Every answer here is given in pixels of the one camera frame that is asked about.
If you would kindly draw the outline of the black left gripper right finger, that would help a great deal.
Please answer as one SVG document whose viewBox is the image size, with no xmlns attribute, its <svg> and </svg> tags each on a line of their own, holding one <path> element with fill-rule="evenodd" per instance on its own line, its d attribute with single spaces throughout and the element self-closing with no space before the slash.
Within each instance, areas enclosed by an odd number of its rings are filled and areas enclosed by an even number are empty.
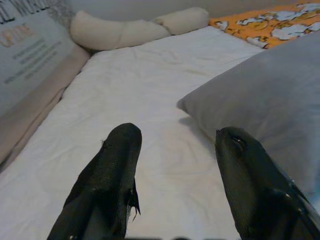
<svg viewBox="0 0 320 240">
<path fill-rule="evenodd" d="M 216 130 L 215 153 L 242 240 L 318 240 L 320 215 L 261 143 L 238 127 Z"/>
</svg>

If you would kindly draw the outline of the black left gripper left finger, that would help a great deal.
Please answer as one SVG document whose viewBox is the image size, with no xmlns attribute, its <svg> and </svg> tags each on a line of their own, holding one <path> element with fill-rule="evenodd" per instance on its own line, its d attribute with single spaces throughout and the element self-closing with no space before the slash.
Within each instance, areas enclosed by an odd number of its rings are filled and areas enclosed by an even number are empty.
<svg viewBox="0 0 320 240">
<path fill-rule="evenodd" d="M 142 146 L 133 123 L 115 127 L 79 174 L 49 240 L 123 240 L 131 209 L 140 213 L 135 174 Z"/>
</svg>

